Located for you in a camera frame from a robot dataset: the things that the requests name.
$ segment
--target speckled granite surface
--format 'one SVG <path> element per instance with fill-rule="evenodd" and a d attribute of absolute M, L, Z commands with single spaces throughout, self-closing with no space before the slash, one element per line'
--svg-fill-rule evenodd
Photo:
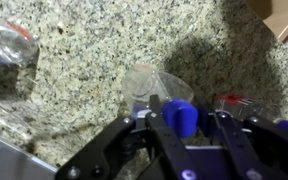
<path fill-rule="evenodd" d="M 0 66 L 0 120 L 21 132 L 0 125 L 0 136 L 53 165 L 123 109 L 134 63 L 181 77 L 209 101 L 233 92 L 279 104 L 288 119 L 288 44 L 242 0 L 3 0 L 0 16 L 41 44 L 29 67 Z"/>

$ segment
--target granite countertop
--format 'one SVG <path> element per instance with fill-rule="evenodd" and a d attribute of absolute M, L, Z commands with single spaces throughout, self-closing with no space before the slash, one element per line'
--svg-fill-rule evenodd
<path fill-rule="evenodd" d="M 135 63 L 182 78 L 210 102 L 238 93 L 288 119 L 288 43 L 242 0 L 15 0 L 0 1 L 0 16 L 40 42 L 28 67 L 0 66 L 0 137 L 50 164 L 125 112 L 121 80 Z"/>

